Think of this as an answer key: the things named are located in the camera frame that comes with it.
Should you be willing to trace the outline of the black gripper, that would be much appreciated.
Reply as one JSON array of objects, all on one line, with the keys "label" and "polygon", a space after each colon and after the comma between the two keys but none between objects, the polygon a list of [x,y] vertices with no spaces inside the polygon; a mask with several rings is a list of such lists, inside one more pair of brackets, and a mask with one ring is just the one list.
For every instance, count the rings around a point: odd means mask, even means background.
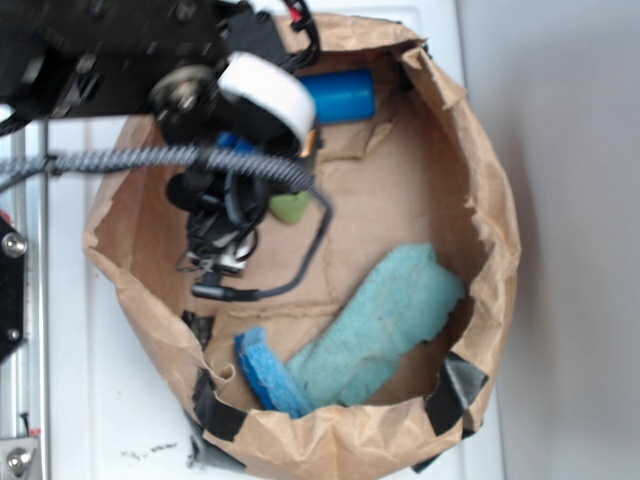
[{"label": "black gripper", "polygon": [[235,52],[285,66],[272,17],[245,1],[5,1],[1,5],[3,134],[45,118],[152,114],[165,137],[221,131],[286,145],[285,125],[219,82]]}]

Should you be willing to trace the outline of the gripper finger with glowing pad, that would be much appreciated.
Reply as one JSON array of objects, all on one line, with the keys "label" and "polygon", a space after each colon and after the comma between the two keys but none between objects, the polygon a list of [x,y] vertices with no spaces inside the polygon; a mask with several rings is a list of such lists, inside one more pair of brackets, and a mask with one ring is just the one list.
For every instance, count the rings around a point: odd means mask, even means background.
[{"label": "gripper finger with glowing pad", "polygon": [[277,65],[249,52],[233,52],[218,78],[227,101],[244,100],[273,115],[306,141],[316,121],[316,106],[304,84]]}]

